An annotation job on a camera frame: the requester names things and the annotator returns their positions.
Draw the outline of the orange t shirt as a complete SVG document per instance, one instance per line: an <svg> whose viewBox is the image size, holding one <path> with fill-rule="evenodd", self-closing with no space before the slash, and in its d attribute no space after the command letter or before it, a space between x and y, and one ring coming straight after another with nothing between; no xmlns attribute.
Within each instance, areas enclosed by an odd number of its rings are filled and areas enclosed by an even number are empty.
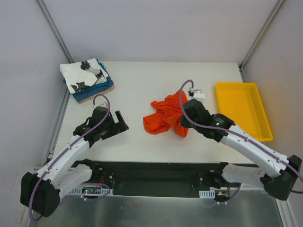
<svg viewBox="0 0 303 227"><path fill-rule="evenodd" d="M151 106L155 113L143 117L143 126L147 133L157 135L173 129L179 137L185 138L188 128L181 126L182 110L180 104L187 102L185 92L177 91L163 101L153 101Z"/></svg>

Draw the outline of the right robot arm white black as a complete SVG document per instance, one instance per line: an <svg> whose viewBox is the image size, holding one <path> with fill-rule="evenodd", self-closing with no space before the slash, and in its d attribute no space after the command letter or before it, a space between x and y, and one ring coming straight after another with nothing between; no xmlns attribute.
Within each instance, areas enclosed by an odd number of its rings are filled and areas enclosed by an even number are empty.
<svg viewBox="0 0 303 227"><path fill-rule="evenodd" d="M299 176L302 160L270 149L247 134L223 114L210 114L204 105L191 99L181 105L181 125L192 128L204 137L222 143L244 155L256 166L238 166L220 162L217 168L203 175L209 187L221 188L227 183L243 183L263 187L272 197L285 201Z"/></svg>

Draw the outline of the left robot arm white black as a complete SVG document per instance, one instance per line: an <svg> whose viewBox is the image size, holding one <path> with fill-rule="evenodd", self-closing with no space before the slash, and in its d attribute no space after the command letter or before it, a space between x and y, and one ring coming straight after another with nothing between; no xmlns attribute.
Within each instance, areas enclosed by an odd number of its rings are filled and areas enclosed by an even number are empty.
<svg viewBox="0 0 303 227"><path fill-rule="evenodd" d="M61 200L79 184L101 183L100 166L84 159L73 169L79 156L95 142L105 140L129 129L120 111L117 121L108 108L97 106L92 116L77 126L65 148L36 173L27 172L21 179L20 202L43 217L54 213Z"/></svg>

